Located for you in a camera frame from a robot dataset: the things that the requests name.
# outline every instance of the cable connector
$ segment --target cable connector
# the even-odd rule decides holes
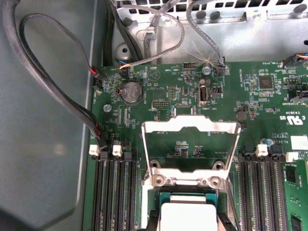
[[[94,78],[99,79],[99,80],[104,80],[106,79],[106,75],[103,75],[101,71],[96,67],[92,66],[89,71],[93,74]]]

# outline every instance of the black cable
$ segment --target black cable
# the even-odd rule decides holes
[[[80,105],[76,107],[77,103],[72,103],[73,100],[70,99],[56,85],[50,76],[46,75],[47,72],[43,70],[41,64],[39,62],[36,64],[34,63],[34,60],[37,61],[37,59],[34,59],[34,57],[29,57],[29,54],[18,37],[15,24],[15,9],[19,3],[20,0],[3,0],[2,4],[3,26],[13,52],[17,55],[18,59],[27,71],[48,92],[48,94],[64,106],[69,112],[78,117],[89,128],[92,135],[96,138],[99,148],[101,150],[104,149],[106,147],[106,143],[103,139],[100,127],[98,124],[94,124],[93,119],[86,115],[85,112],[88,110]]]
[[[69,36],[70,39],[72,39],[72,41],[74,41],[74,43],[76,43],[76,45],[80,49],[82,55],[84,56],[89,68],[91,68],[91,65],[90,65],[88,57],[87,57],[87,53],[86,53],[84,47],[82,46],[81,42],[79,41],[79,39],[76,37],[76,35],[74,35],[69,29],[67,29],[64,25],[62,25],[56,19],[54,19],[54,18],[52,18],[52,17],[50,17],[46,14],[43,14],[43,13],[30,13],[30,14],[27,14],[26,16],[24,16],[23,19],[21,20],[20,25],[19,25],[19,31],[20,31],[20,29],[23,29],[23,30],[25,29],[26,23],[31,18],[43,18],[43,19],[47,20],[48,22],[54,24],[60,31],[62,31],[67,36]]]
[[[113,13],[110,11],[110,8],[108,7],[108,1],[106,2],[106,11],[108,12],[108,24],[107,24],[107,33],[106,33],[106,40],[104,44],[104,54],[105,54],[105,65],[112,66],[112,38],[114,34],[114,27],[115,27],[115,18]]]
[[[79,49],[83,53],[83,55],[84,55],[84,57],[85,57],[85,59],[86,59],[86,61],[88,63],[88,66],[91,67],[90,64],[89,64],[89,61],[88,61],[85,49],[83,48],[83,46],[82,46],[81,42],[78,40],[78,38],[71,31],[69,31],[64,25],[59,23],[56,19],[54,19],[54,18],[52,18],[52,17],[50,17],[48,15],[45,15],[45,14],[42,14],[42,13],[30,13],[30,14],[27,14],[25,17],[23,17],[22,20],[20,21],[20,24],[19,24],[19,38],[20,38],[20,41],[21,41],[25,51],[27,52],[28,56],[32,60],[32,62],[37,66],[38,69],[41,70],[41,72],[44,73],[44,75],[46,77],[51,79],[49,74],[46,72],[46,70],[43,68],[43,66],[40,64],[40,62],[38,61],[38,59],[36,58],[36,56],[34,55],[32,50],[30,49],[29,44],[28,44],[28,42],[26,40],[26,35],[25,35],[25,26],[26,26],[28,20],[30,20],[31,18],[37,18],[37,17],[46,19],[47,21],[53,23],[59,30],[61,30],[63,33],[65,33],[67,36],[69,36],[78,45]],[[73,101],[70,98],[69,98],[69,101],[74,106],[79,108],[86,116],[88,116],[93,121],[93,123],[97,123],[96,117],[95,117],[95,115],[91,111],[89,111],[88,109],[82,107],[81,105],[79,105],[78,103],[76,103],[75,101]]]
[[[119,32],[120,32],[121,36],[123,37],[128,49],[130,51],[133,62],[142,60],[143,56],[142,56],[141,50],[140,50],[137,42],[135,41],[133,36],[128,32],[126,27],[123,25],[123,22],[120,19],[119,14],[117,13],[116,7],[111,4],[110,0],[108,0],[108,6],[109,6],[110,11],[114,15],[117,28],[119,29]]]

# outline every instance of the black connector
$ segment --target black connector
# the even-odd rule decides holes
[[[271,156],[281,156],[283,155],[283,148],[280,145],[272,145],[270,147]]]
[[[92,66],[89,71],[91,71],[91,73],[93,74],[94,78],[97,78],[97,79],[101,79],[101,71],[95,67],[95,66]]]
[[[119,70],[119,75],[121,76],[121,78],[129,78],[128,75],[128,67],[122,68]]]
[[[296,67],[302,65],[307,59],[299,57],[300,54],[289,56],[286,60],[282,61],[283,68]]]
[[[252,156],[255,154],[255,151],[256,151],[256,148],[253,146],[253,145],[244,145],[244,148],[243,148],[243,155],[244,156]]]
[[[98,78],[93,79],[92,87],[94,90],[102,91],[103,90],[103,81]]]

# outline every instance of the gray cable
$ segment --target gray cable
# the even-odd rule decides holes
[[[216,45],[216,43],[206,34],[204,33],[195,23],[195,21],[192,19],[192,10],[193,7],[195,5],[203,5],[203,4],[207,4],[211,1],[215,1],[215,0],[198,0],[198,1],[193,1],[189,4],[188,9],[186,11],[186,18],[187,21],[189,23],[189,25],[191,25],[191,27],[213,48],[214,52],[217,54],[219,62],[222,66],[224,66],[224,60],[222,58],[222,55],[220,54],[220,50],[218,48],[218,46]]]
[[[161,8],[159,9],[159,13],[166,13],[168,10],[173,8],[177,3],[179,3],[181,0],[169,0],[167,3],[163,4]],[[158,26],[159,19],[161,15],[156,14],[154,18],[152,19],[149,27],[156,27]],[[151,48],[150,48],[150,41],[153,40],[151,37],[152,33],[146,33],[144,40],[143,40],[143,51],[144,51],[144,58],[151,57]]]
[[[147,58],[147,59],[144,59],[144,60],[141,60],[141,61],[138,61],[138,62],[134,62],[134,63],[130,63],[129,65],[130,66],[137,66],[137,65],[140,65],[140,64],[144,64],[144,63],[147,63],[147,62],[151,62],[155,59],[159,59],[161,58],[162,56],[166,55],[167,53],[169,52],[172,52],[174,51],[175,49],[177,49],[178,47],[180,47],[180,45],[183,43],[184,41],[184,36],[185,36],[185,31],[184,31],[184,27],[182,25],[182,23],[180,21],[177,20],[177,18],[169,15],[169,14],[166,14],[166,13],[160,13],[158,10],[155,10],[153,8],[149,8],[149,7],[145,7],[145,6],[137,6],[137,5],[121,5],[122,8],[126,8],[126,9],[137,9],[137,10],[143,10],[143,11],[148,11],[148,12],[151,12],[151,13],[154,13],[154,14],[161,14],[163,15],[164,17],[167,17],[167,18],[170,18],[172,19],[173,21],[176,22],[177,25],[180,26],[180,29],[181,29],[181,38],[178,42],[177,45],[175,45],[174,47],[171,47],[153,57],[150,57],[150,58]]]

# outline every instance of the chip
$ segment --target chip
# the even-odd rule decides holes
[[[259,77],[260,89],[273,89],[273,81],[271,77]]]
[[[302,221],[297,217],[291,216],[292,231],[303,231]]]
[[[238,112],[236,117],[238,120],[247,120],[246,112]]]
[[[296,183],[296,173],[295,173],[295,168],[287,168],[285,170],[285,174],[286,174],[286,179],[289,182],[293,182]]]
[[[181,150],[181,157],[187,157],[188,156],[188,151],[186,149]]]

